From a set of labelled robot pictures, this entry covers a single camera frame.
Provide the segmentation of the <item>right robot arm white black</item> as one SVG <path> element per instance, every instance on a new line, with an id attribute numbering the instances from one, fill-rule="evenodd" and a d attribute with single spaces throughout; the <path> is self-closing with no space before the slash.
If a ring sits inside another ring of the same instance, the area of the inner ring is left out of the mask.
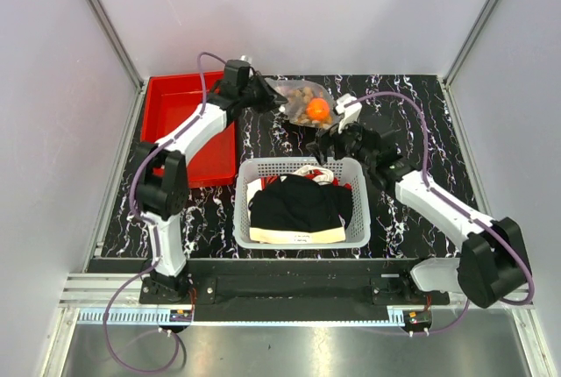
<path id="1" fill-rule="evenodd" d="M 398 152 L 392 132 L 351 123 L 320 132 L 307 148 L 320 164 L 330 154 L 359 162 L 377 190 L 415 210 L 458 249 L 457 258 L 422 260 L 402 277 L 397 285 L 403 301 L 418 303 L 439 291 L 462 294 L 486 309 L 496 302 L 515 305 L 511 294 L 527 286 L 519 303 L 531 302 L 535 287 L 520 226 L 481 213 L 438 186 Z"/>

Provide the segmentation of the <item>clear zip top bag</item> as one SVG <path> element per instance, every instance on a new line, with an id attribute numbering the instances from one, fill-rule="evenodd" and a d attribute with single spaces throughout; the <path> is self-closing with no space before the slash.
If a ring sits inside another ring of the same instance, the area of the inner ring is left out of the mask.
<path id="1" fill-rule="evenodd" d="M 305 80 L 266 78 L 266 81 L 287 98 L 288 102 L 280 107 L 280 111 L 286 116 L 290 124 L 326 130 L 339 120 L 339 116 L 334 111 L 335 99 L 323 85 Z M 309 101 L 316 97 L 321 97 L 330 106 L 330 116 L 323 122 L 312 121 L 306 115 L 306 107 Z"/>

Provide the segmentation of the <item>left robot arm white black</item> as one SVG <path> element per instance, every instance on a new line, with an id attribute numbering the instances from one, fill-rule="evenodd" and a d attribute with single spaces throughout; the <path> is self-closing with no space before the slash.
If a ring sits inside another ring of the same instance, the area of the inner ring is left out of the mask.
<path id="1" fill-rule="evenodd" d="M 202 101 L 168 135 L 138 146 L 140 163 L 129 193 L 131 213 L 147 226 L 152 262 L 148 293 L 159 292 L 171 303 L 189 292 L 187 259 L 181 245 L 181 211 L 188 201 L 188 164 L 243 110 L 278 110 L 288 102 L 247 60 L 228 60 L 212 87 L 199 70 Z"/>

